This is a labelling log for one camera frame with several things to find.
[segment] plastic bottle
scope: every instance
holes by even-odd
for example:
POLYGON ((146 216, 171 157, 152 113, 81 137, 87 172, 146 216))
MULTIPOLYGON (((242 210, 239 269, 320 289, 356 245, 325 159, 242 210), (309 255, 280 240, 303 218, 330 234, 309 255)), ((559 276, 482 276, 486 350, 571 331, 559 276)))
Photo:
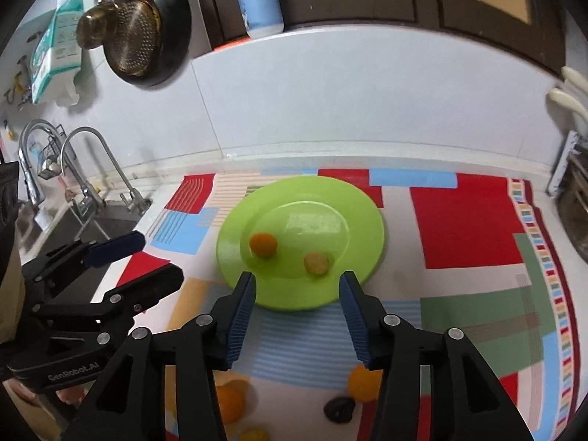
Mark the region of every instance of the plastic bottle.
POLYGON ((239 0, 239 7, 251 38, 277 35, 283 31, 279 0, 239 0))

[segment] dark brown cabinet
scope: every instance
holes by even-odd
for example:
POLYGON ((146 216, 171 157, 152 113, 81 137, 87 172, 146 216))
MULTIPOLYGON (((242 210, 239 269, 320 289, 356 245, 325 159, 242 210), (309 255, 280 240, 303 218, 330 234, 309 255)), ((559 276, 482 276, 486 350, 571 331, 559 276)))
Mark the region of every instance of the dark brown cabinet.
MULTIPOLYGON (((246 36, 237 0, 200 0, 211 45, 246 36)), ((565 61, 557 0, 280 0, 286 30, 373 21, 458 33, 559 72, 565 61)))

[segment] wire basket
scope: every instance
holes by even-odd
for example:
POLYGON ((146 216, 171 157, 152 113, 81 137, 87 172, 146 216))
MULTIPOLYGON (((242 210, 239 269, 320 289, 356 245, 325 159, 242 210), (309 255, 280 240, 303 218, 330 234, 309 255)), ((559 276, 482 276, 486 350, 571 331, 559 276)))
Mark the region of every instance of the wire basket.
MULTIPOLYGON (((65 130, 62 125, 57 126, 57 132, 60 135, 61 141, 58 143, 54 136, 49 136, 49 143, 40 152, 37 159, 37 175, 45 180, 52 179, 61 174, 61 167, 58 165, 60 158, 61 142, 65 140, 65 130)), ((65 154, 70 161, 75 161, 78 157, 70 144, 65 149, 65 154)))

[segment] bottle label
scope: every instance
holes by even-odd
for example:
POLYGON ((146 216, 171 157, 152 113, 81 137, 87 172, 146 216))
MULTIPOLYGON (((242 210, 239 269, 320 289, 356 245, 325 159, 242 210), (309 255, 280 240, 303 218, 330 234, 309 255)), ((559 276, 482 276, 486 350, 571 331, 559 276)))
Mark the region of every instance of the bottle label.
POLYGON ((239 0, 239 8, 247 31, 282 22, 278 0, 239 0))

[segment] hanging tissue pack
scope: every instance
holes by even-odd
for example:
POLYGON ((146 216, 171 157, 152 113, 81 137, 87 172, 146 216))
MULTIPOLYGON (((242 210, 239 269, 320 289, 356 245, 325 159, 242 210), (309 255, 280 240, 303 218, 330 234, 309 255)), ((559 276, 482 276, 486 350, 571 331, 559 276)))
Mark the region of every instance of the hanging tissue pack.
POLYGON ((82 49, 75 32, 82 15, 82 0, 67 0, 55 11, 31 58, 34 104, 46 101, 57 101, 63 106, 77 104, 74 76, 82 67, 82 49))

